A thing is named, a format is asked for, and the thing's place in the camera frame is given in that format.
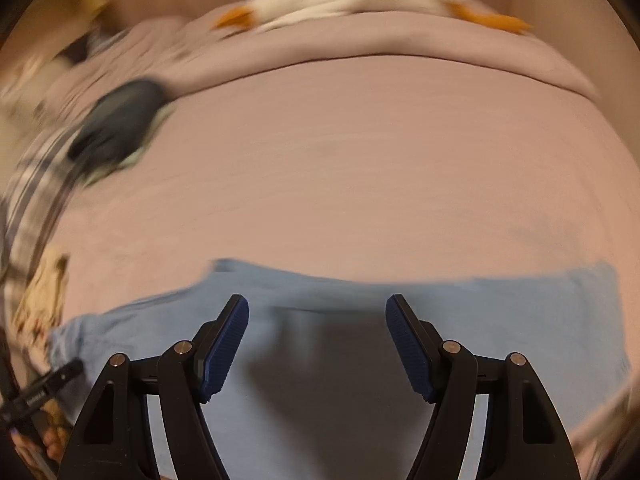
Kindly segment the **light blue denim pants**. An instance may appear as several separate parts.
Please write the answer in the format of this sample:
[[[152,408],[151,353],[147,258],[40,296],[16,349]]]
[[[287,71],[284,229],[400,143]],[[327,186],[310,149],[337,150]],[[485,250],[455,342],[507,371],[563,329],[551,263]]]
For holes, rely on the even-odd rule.
[[[114,353],[157,356],[195,335],[234,294],[250,322],[224,388],[203,412],[235,479],[402,479],[431,407],[411,386],[384,320],[386,299],[481,356],[521,352],[566,428],[578,426],[624,384],[617,275],[599,263],[526,278],[358,284],[236,260],[198,283],[66,322],[49,359],[85,365],[62,394],[76,418]]]

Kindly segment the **plaid pillow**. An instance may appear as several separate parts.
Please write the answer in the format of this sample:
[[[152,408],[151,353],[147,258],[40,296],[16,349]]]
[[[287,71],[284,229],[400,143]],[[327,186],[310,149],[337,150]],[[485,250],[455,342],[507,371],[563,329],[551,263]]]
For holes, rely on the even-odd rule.
[[[36,137],[1,197],[1,323],[8,325],[34,276],[78,172],[67,152],[78,125]]]

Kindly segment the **dark folded jeans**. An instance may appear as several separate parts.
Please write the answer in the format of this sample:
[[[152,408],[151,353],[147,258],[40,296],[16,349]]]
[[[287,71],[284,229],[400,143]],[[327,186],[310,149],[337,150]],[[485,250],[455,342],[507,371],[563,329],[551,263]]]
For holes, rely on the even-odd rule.
[[[67,158],[84,174],[123,162],[142,147],[157,112],[169,101],[166,89],[154,79],[127,81],[96,101]]]

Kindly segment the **pink bed sheet mattress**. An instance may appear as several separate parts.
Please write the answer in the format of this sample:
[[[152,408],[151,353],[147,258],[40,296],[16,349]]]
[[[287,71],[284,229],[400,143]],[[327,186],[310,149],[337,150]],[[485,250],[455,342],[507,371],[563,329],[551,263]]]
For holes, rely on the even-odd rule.
[[[77,191],[58,222],[61,326],[190,287],[219,260],[397,285],[605,263],[623,317],[636,305],[639,171],[586,96],[371,56],[270,70],[175,106],[137,165]]]

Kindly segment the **light green folded garment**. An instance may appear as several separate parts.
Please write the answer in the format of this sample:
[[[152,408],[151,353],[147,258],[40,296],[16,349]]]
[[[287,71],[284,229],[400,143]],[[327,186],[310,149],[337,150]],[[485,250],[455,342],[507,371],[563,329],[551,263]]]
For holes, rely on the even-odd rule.
[[[132,152],[119,162],[106,162],[105,164],[96,167],[96,169],[87,172],[82,177],[82,184],[84,185],[84,187],[88,188],[88,186],[96,184],[96,182],[105,179],[110,174],[114,174],[114,172],[134,166],[144,155],[145,151],[148,149],[149,144],[155,138],[157,131],[160,130],[160,127],[174,112],[175,108],[175,104],[167,104],[160,108],[153,117],[152,122],[149,124],[149,127],[146,129],[145,134],[142,136],[140,146],[134,152]]]

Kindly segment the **pink folded duvet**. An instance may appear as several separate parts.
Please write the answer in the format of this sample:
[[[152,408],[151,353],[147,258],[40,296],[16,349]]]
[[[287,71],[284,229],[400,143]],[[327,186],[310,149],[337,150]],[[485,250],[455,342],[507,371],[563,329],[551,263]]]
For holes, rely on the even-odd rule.
[[[111,47],[75,65],[43,98],[50,112],[73,118],[124,82],[151,77],[186,96],[300,63],[399,55],[502,70],[594,98],[596,88],[558,51],[533,36],[406,13],[322,18],[269,32],[214,32],[202,18],[153,18]]]

